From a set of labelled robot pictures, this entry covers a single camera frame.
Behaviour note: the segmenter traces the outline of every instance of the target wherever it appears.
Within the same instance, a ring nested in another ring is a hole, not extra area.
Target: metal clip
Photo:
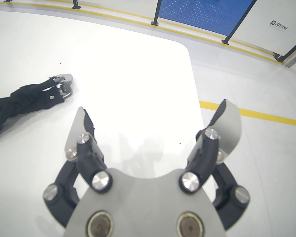
[[[58,88],[62,98],[65,99],[72,95],[72,89],[70,85],[74,78],[71,74],[59,74],[51,78],[55,81],[55,83],[57,83],[56,87]]]

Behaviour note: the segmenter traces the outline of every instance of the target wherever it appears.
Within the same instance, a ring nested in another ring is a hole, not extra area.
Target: silver screw cap
[[[77,143],[82,145],[82,144],[87,143],[89,141],[89,139],[90,139],[90,136],[88,134],[83,133],[78,137]]]
[[[43,192],[43,198],[46,201],[51,201],[53,200],[58,193],[58,187],[55,184],[51,184],[46,187],[45,191]]]
[[[105,171],[100,171],[94,175],[92,179],[92,186],[95,190],[104,190],[110,182],[109,174]]]
[[[238,186],[236,188],[235,196],[240,203],[246,204],[250,201],[250,194],[243,186]]]
[[[212,140],[218,139],[218,133],[213,128],[207,128],[205,130],[205,135]]]
[[[77,156],[78,152],[77,152],[77,148],[74,147],[74,148],[66,149],[65,153],[66,153],[67,160],[72,160]]]
[[[218,151],[216,164],[220,165],[224,162],[224,160],[225,160],[224,154],[221,151]]]
[[[192,172],[185,172],[181,178],[182,185],[189,192],[195,192],[200,187],[200,181],[195,174]]]

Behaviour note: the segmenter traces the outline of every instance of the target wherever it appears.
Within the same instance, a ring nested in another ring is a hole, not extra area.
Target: yellow stripe
[[[200,100],[200,106],[201,106],[201,108],[216,110],[218,108],[219,104]],[[239,108],[239,112],[240,112],[240,115],[246,116],[246,117],[263,119],[263,120],[268,120],[268,121],[273,121],[273,122],[296,126],[296,120],[290,119],[290,118],[283,118],[283,117],[265,114],[265,113],[261,113],[261,112],[256,112],[256,111],[252,111],[252,110],[247,110],[247,109],[243,109],[243,108]]]
[[[207,42],[215,43],[217,45],[225,46],[226,48],[234,49],[234,50],[237,50],[237,51],[240,51],[240,52],[245,52],[245,53],[254,55],[256,57],[259,57],[259,58],[262,58],[262,59],[265,59],[265,60],[268,60],[268,61],[271,61],[271,62],[275,62],[275,63],[281,65],[280,62],[278,62],[278,61],[276,61],[274,59],[268,58],[266,56],[259,55],[259,54],[255,53],[255,52],[246,51],[244,49],[241,49],[241,48],[238,48],[238,47],[235,47],[235,46],[232,46],[232,45],[226,45],[226,44],[223,44],[222,42],[214,41],[214,40],[211,40],[211,39],[208,39],[208,38],[204,38],[204,37],[200,37],[200,36],[197,36],[197,35],[193,35],[193,34],[189,34],[189,33],[184,33],[184,32],[181,32],[181,31],[172,30],[172,29],[165,28],[165,27],[160,27],[160,26],[157,27],[157,26],[154,26],[154,25],[151,25],[151,24],[148,24],[148,23],[144,23],[144,22],[140,22],[140,21],[136,21],[136,20],[130,20],[130,19],[126,19],[126,18],[122,18],[122,17],[118,17],[118,16],[113,16],[113,15],[108,15],[108,14],[103,14],[103,13],[97,13],[97,12],[91,12],[91,11],[86,11],[86,10],[81,10],[81,9],[79,11],[77,11],[75,9],[71,9],[71,8],[67,8],[67,7],[61,7],[61,6],[56,6],[56,5],[47,5],[47,4],[38,4],[38,3],[9,2],[9,3],[6,3],[6,4],[7,5],[10,4],[10,5],[36,6],[36,7],[59,9],[59,10],[75,11],[75,12],[80,12],[80,13],[97,15],[97,16],[100,16],[100,17],[107,17],[107,18],[111,18],[111,19],[116,19],[116,20],[131,22],[131,23],[134,23],[134,24],[139,24],[139,25],[143,25],[143,26],[146,26],[146,27],[157,28],[159,30],[165,30],[165,31],[168,31],[168,32],[172,32],[172,33],[176,33],[176,34],[180,34],[180,35],[192,37],[192,38],[195,38],[195,39],[199,39],[199,40],[204,40],[204,41],[207,41]]]
[[[204,31],[199,30],[199,29],[195,29],[195,28],[183,26],[183,25],[176,24],[176,23],[173,23],[173,22],[169,22],[169,21],[165,21],[165,20],[160,20],[160,19],[158,21],[159,22],[162,22],[162,23],[169,24],[169,25],[173,25],[173,26],[176,26],[176,27],[184,28],[184,29],[187,29],[187,30],[195,31],[195,32],[198,32],[198,33],[203,33],[203,34],[211,35],[211,36],[214,36],[214,37],[217,37],[217,38],[220,38],[220,39],[224,39],[225,38],[225,36],[222,36],[222,35],[217,35],[217,34],[212,34],[212,33],[204,32]],[[238,43],[240,45],[243,45],[243,46],[246,46],[246,47],[252,48],[254,50],[257,50],[257,51],[260,51],[260,52],[263,52],[263,53],[266,53],[266,54],[269,54],[269,55],[272,55],[273,56],[273,53],[272,52],[268,52],[268,51],[265,51],[265,50],[256,48],[254,46],[251,46],[251,45],[248,45],[248,44],[239,42],[239,41],[235,41],[235,40],[230,40],[230,41],[231,42],[234,42],[234,43]]]
[[[55,2],[72,3],[72,1],[64,1],[64,0],[41,0],[41,1],[55,1]],[[87,3],[81,3],[81,2],[79,3],[79,5],[93,7],[93,8],[98,8],[98,9],[103,9],[103,10],[112,11],[112,12],[118,12],[118,13],[128,14],[128,15],[132,15],[132,16],[136,16],[136,17],[140,17],[140,18],[144,18],[144,19],[148,19],[148,20],[153,20],[150,17],[146,17],[146,16],[134,14],[134,13],[123,12],[123,11],[115,10],[115,9],[109,9],[109,8],[102,7],[102,6],[97,6],[97,5],[87,4]]]
[[[41,1],[54,1],[54,2],[72,3],[71,1],[64,1],[64,0],[41,0]],[[80,5],[88,6],[88,7],[94,7],[94,8],[103,9],[103,10],[108,10],[108,11],[113,11],[113,12],[118,12],[118,13],[123,13],[123,14],[127,14],[127,15],[136,16],[136,17],[139,17],[139,18],[148,19],[148,20],[153,20],[153,18],[146,17],[146,16],[143,16],[143,15],[138,15],[138,14],[134,14],[134,13],[128,13],[128,12],[124,12],[124,11],[120,11],[120,10],[110,9],[110,8],[107,8],[107,7],[101,7],[101,6],[91,5],[91,4],[86,4],[86,3],[80,3]],[[210,36],[220,38],[220,39],[225,38],[225,36],[222,36],[222,35],[217,35],[217,34],[205,32],[205,31],[202,31],[202,30],[198,30],[198,29],[194,29],[194,28],[187,27],[187,26],[184,26],[184,25],[164,21],[164,20],[161,20],[161,19],[159,19],[159,22],[166,23],[166,24],[173,25],[173,26],[180,27],[180,28],[184,28],[184,29],[187,29],[187,30],[195,31],[195,32],[198,32],[198,33],[203,33],[203,34],[210,35]],[[268,51],[265,51],[263,49],[259,49],[259,48],[256,48],[254,46],[251,46],[251,45],[239,42],[239,41],[234,41],[234,40],[230,40],[230,41],[273,56],[272,52],[268,52]]]

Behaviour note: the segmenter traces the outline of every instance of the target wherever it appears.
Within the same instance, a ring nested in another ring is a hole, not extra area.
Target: metal bolt head
[[[205,135],[212,140],[218,139],[218,133],[213,128],[207,128],[205,130]]]
[[[186,190],[193,193],[200,187],[200,181],[198,177],[192,172],[185,172],[181,177],[182,185]]]
[[[220,165],[224,162],[224,154],[219,150],[218,151],[218,155],[217,155],[217,160],[216,160],[216,164]]]
[[[90,139],[90,136],[86,133],[83,133],[78,137],[77,143],[82,145],[82,144],[87,143],[89,141],[89,139]]]
[[[72,160],[77,156],[78,152],[77,152],[77,148],[74,147],[74,148],[66,149],[65,153],[66,153],[67,160]]]
[[[46,201],[53,200],[58,193],[58,187],[55,184],[51,184],[46,187],[45,191],[43,192],[43,198]]]
[[[110,182],[109,174],[105,171],[100,171],[94,175],[92,179],[92,186],[95,190],[101,191],[104,190]]]
[[[112,226],[112,219],[107,212],[97,212],[88,222],[88,237],[109,237],[112,233]]]
[[[246,204],[250,201],[250,194],[243,186],[238,186],[236,188],[235,196],[240,203]]]
[[[203,232],[203,225],[196,214],[187,212],[181,215],[178,221],[180,237],[202,237]]]

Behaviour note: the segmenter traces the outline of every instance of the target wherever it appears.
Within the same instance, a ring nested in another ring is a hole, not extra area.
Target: gray metal plate
[[[183,169],[151,179],[134,178],[112,168],[108,172],[113,177],[110,191],[98,194],[89,188],[72,214],[64,237],[86,236],[88,219],[101,210],[113,218],[112,237],[178,236],[177,220],[187,211],[201,218],[205,237],[226,236],[204,190],[188,195],[180,189]]]

